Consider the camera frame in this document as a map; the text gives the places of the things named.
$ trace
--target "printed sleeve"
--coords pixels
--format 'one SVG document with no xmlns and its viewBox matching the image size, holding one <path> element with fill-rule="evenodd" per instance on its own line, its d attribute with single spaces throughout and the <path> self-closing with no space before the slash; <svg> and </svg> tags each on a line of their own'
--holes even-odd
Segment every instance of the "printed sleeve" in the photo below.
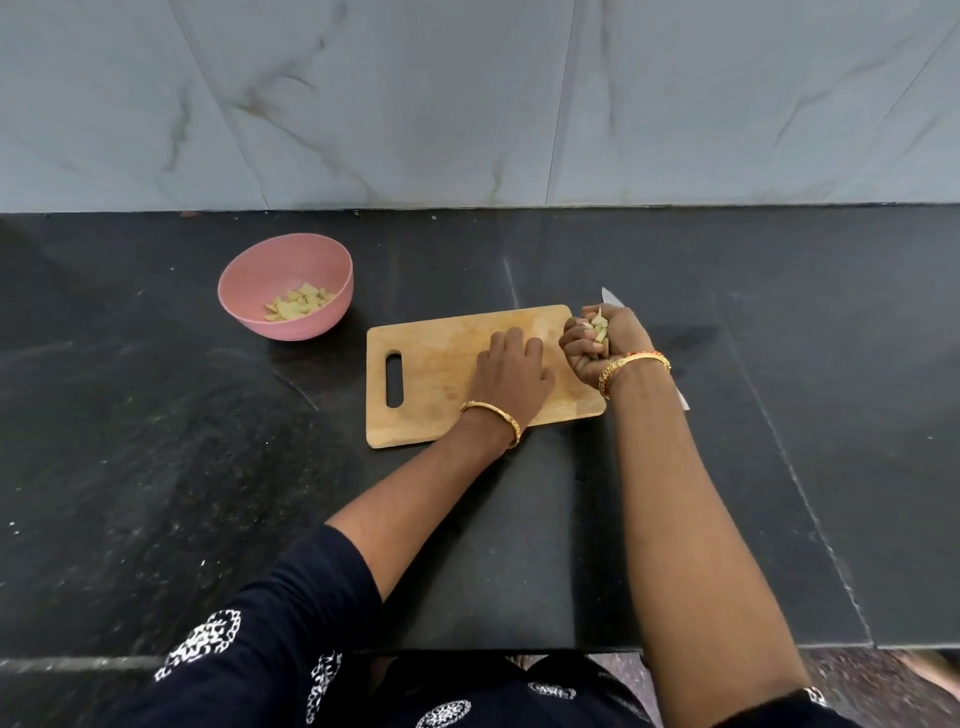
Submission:
<svg viewBox="0 0 960 728">
<path fill-rule="evenodd" d="M 115 724 L 310 725 L 380 604 L 363 556 L 324 525 L 196 627 Z"/>
<path fill-rule="evenodd" d="M 804 688 L 738 713 L 714 728 L 860 728 L 835 713 L 816 688 Z"/>
</svg>

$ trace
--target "wooden cutting board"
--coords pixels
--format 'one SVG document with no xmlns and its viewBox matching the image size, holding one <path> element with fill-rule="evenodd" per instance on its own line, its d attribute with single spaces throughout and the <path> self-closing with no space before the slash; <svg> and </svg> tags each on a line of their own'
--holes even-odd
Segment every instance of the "wooden cutting board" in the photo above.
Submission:
<svg viewBox="0 0 960 728">
<path fill-rule="evenodd" d="M 494 331 L 523 329 L 543 340 L 543 365 L 553 367 L 557 386 L 531 425 L 548 425 L 603 414 L 607 403 L 566 364 L 557 340 L 570 317 L 565 305 L 457 316 L 371 328 L 367 331 L 367 442 L 389 448 L 436 440 L 460 416 L 460 405 Z M 387 356 L 399 353 L 403 404 L 387 406 Z"/>
</svg>

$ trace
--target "black granite countertop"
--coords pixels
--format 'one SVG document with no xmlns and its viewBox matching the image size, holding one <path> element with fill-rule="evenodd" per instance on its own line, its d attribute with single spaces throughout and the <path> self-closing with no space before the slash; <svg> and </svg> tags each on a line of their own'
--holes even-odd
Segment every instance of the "black granite countertop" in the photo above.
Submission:
<svg viewBox="0 0 960 728">
<path fill-rule="evenodd" d="M 160 655 L 419 451 L 366 445 L 369 327 L 576 307 L 601 285 L 673 360 L 800 643 L 960 642 L 958 222 L 954 208 L 7 216 L 0 658 Z M 331 332 L 280 344 L 234 322 L 216 281 L 290 231 L 343 242 L 356 290 Z M 609 426 L 531 430 L 428 542 L 369 646 L 636 646 Z"/>
</svg>

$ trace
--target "cutting board handle hole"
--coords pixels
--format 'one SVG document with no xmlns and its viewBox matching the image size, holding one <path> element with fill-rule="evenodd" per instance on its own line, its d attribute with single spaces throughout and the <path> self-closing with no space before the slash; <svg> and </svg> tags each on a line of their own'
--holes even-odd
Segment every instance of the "cutting board handle hole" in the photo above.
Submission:
<svg viewBox="0 0 960 728">
<path fill-rule="evenodd" d="M 403 357 L 400 352 L 387 352 L 387 406 L 403 404 Z"/>
</svg>

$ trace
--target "hand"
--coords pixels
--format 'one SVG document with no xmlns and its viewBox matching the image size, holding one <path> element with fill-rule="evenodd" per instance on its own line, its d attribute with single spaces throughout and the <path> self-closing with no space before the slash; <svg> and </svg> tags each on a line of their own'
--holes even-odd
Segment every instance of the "hand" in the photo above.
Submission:
<svg viewBox="0 0 960 728">
<path fill-rule="evenodd" d="M 610 357 L 591 359 L 602 354 L 606 347 L 594 343 L 597 332 L 584 328 L 584 321 L 592 321 L 597 311 L 603 309 L 604 318 L 610 322 L 607 329 L 607 340 L 610 343 Z M 611 361 L 620 358 L 623 354 L 632 352 L 649 352 L 654 348 L 650 341 L 650 334 L 636 319 L 634 312 L 629 308 L 620 308 L 603 303 L 602 305 L 585 305 L 581 318 L 571 317 L 564 325 L 564 335 L 560 337 L 560 348 L 564 350 L 566 362 L 577 377 L 589 384 L 597 386 L 597 380 L 603 371 L 610 366 Z"/>
<path fill-rule="evenodd" d="M 543 342 L 532 338 L 523 347 L 523 331 L 511 328 L 497 331 L 490 337 L 490 349 L 477 354 L 477 369 L 470 385 L 468 400 L 483 401 L 499 407 L 526 429 L 543 408 L 553 391 L 553 371 L 543 368 Z M 510 425 L 495 412 L 472 407 L 464 415 L 479 417 L 486 412 L 511 432 Z"/>
</svg>

